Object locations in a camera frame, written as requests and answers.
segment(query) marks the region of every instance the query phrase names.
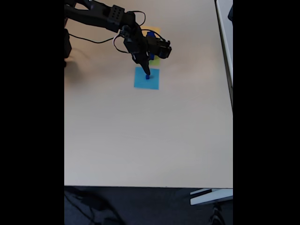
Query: yellow sticky note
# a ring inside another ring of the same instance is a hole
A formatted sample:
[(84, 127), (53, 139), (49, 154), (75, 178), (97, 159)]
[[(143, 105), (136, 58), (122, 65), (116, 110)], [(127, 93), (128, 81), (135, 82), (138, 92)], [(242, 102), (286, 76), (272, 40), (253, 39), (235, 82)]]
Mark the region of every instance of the yellow sticky note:
[[(159, 27), (148, 27), (148, 26), (141, 26), (141, 29), (148, 29), (148, 30), (152, 30), (152, 31), (155, 31), (156, 33), (160, 34), (160, 28)], [(142, 30), (142, 34), (144, 36), (147, 35), (147, 30)]]
[(154, 60), (149, 60), (149, 66), (158, 67), (159, 63), (160, 63), (160, 58), (157, 55), (154, 56)]

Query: white object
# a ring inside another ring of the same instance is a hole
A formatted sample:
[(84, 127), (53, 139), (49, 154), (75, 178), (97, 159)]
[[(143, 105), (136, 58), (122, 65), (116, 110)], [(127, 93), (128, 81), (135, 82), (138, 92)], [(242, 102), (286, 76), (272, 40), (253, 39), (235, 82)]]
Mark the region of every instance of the white object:
[(228, 19), (230, 9), (233, 6), (233, 1), (217, 0), (216, 4), (220, 19), (221, 31), (223, 34), (231, 83), (233, 86), (233, 23)]
[[(129, 54), (70, 38), (64, 184), (232, 188), (233, 112), (214, 1), (102, 2), (144, 11), (172, 52), (154, 67), (159, 90), (136, 89)], [(99, 41), (116, 35), (72, 20), (66, 28)]]

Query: green sticky note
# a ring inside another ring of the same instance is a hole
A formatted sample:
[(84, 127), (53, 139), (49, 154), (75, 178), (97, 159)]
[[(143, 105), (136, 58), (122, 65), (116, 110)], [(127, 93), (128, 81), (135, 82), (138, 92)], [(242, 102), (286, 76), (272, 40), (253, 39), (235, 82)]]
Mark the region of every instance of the green sticky note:
[(159, 63), (160, 63), (160, 58), (157, 55), (154, 56), (154, 60), (149, 60), (149, 66), (158, 67)]

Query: floor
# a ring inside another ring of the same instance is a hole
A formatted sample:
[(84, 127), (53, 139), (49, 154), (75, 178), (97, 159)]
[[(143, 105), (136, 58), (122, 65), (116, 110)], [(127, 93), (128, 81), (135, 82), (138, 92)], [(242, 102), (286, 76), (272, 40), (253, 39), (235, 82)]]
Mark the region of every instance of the floor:
[[(117, 210), (126, 225), (207, 225), (212, 204), (191, 206), (189, 193), (195, 188), (148, 187), (77, 187), (104, 197)], [(69, 199), (87, 215), (89, 207), (66, 192)], [(222, 216), (226, 225), (233, 224), (233, 200), (222, 202)], [(95, 221), (113, 217), (110, 211), (95, 211)], [(65, 198), (65, 225), (89, 225), (86, 219)]]

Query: blue sticky note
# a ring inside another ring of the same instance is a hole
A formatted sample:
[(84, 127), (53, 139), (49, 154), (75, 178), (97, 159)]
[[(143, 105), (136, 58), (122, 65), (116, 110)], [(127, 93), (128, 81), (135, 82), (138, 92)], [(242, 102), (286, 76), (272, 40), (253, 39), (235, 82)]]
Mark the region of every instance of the blue sticky note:
[(150, 69), (150, 79), (146, 80), (146, 74), (141, 67), (135, 68), (135, 88), (155, 89), (159, 88), (159, 69)]

